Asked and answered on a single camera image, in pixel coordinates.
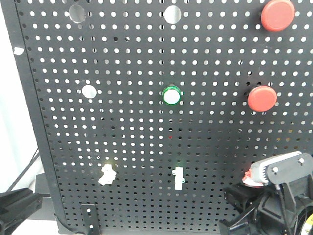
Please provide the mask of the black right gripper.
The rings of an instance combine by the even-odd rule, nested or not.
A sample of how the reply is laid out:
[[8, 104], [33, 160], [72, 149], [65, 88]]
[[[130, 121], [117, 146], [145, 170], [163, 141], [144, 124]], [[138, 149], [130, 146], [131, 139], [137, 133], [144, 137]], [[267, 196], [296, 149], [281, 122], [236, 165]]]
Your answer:
[[224, 189], [239, 213], [219, 222], [222, 235], [299, 235], [313, 214], [313, 157], [295, 151], [272, 156], [250, 167], [253, 181], [275, 184], [252, 188], [242, 183]]

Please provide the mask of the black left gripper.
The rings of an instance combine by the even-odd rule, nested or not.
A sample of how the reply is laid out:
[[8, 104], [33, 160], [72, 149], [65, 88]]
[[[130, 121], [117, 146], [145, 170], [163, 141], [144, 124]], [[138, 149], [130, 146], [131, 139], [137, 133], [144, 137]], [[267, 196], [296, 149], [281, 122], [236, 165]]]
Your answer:
[[42, 207], [42, 196], [29, 188], [0, 194], [0, 234], [11, 235]]

